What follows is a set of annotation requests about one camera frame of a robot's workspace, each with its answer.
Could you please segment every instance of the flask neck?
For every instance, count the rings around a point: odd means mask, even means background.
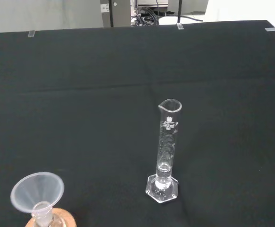
[[[32,212],[37,227],[48,227],[52,222],[52,207],[49,202],[42,201],[37,203]]]

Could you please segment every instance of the black cloth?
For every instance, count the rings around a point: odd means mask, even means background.
[[[0,226],[26,175],[59,175],[78,227],[275,227],[275,32],[267,21],[0,34]],[[178,198],[145,193],[182,105]]]

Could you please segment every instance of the metal clip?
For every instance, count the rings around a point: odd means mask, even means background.
[[[183,25],[181,23],[176,23],[176,25],[177,25],[177,28],[179,30],[183,30],[184,29],[184,27],[183,27]]]
[[[28,37],[34,37],[34,34],[35,34],[35,30],[31,30],[28,33]]]
[[[275,32],[275,27],[267,27],[265,28],[267,32]]]

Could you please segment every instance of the funnel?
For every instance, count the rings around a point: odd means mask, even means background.
[[[31,213],[35,227],[64,227],[65,221],[52,213],[64,192],[64,183],[56,174],[42,172],[24,177],[12,189],[13,206],[24,213]]]

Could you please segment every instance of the white wall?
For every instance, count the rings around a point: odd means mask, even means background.
[[[0,0],[0,32],[103,27],[100,0]]]
[[[275,26],[275,0],[209,0],[204,21],[261,19]]]

